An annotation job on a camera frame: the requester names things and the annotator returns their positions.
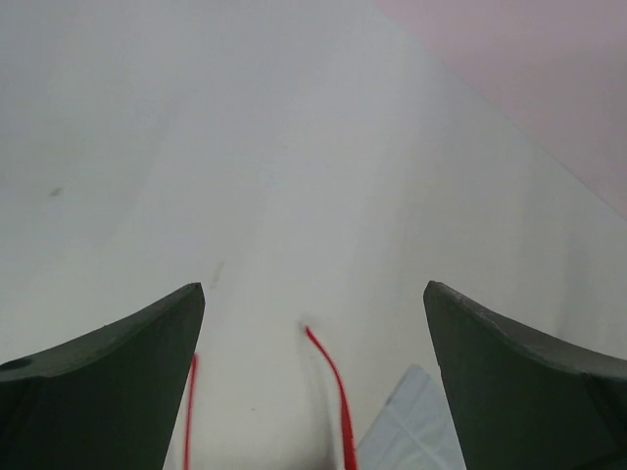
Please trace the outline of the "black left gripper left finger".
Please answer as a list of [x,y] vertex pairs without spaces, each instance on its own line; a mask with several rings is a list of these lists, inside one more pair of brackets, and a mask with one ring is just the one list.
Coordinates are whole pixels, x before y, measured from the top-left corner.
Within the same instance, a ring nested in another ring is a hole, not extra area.
[[2,364],[2,468],[163,468],[203,316],[203,289],[187,284]]

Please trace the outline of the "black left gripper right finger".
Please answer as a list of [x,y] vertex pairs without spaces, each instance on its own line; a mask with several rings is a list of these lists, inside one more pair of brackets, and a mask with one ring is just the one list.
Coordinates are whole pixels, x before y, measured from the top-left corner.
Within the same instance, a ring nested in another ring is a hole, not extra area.
[[626,362],[493,312],[444,283],[423,293],[469,469],[623,469]]

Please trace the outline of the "light blue cleaning cloth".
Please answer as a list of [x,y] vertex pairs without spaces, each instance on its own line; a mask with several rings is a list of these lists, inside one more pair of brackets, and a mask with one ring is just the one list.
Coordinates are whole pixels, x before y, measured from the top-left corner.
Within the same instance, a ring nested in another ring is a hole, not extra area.
[[411,365],[358,446],[361,469],[463,470],[464,459],[441,386]]

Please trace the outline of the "red sunglasses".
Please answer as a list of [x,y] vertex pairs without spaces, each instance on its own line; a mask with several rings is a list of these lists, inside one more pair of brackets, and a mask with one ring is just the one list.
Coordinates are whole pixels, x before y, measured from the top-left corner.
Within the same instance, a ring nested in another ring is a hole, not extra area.
[[[333,373],[337,391],[338,391],[338,399],[339,399],[339,422],[340,422],[340,431],[341,431],[341,445],[342,445],[342,465],[340,469],[345,470],[359,470],[359,460],[358,460],[358,452],[355,442],[355,434],[354,434],[354,426],[352,413],[349,405],[348,396],[346,393],[346,388],[344,386],[343,379],[339,372],[339,369],[333,360],[332,356],[329,354],[328,350],[319,340],[319,338],[314,333],[313,329],[308,325],[304,324],[301,327],[303,334],[309,339],[311,344],[317,349],[317,351],[321,354],[321,356],[326,361],[329,369]],[[184,470],[191,469],[191,441],[192,441],[192,423],[193,423],[193,413],[194,413],[194,398],[196,391],[196,381],[198,375],[198,366],[200,363],[200,357],[195,352],[192,356],[191,365],[189,368],[187,385],[187,404],[185,408],[185,425],[184,425],[184,434],[183,434],[183,453],[182,453],[182,465],[181,468]]]

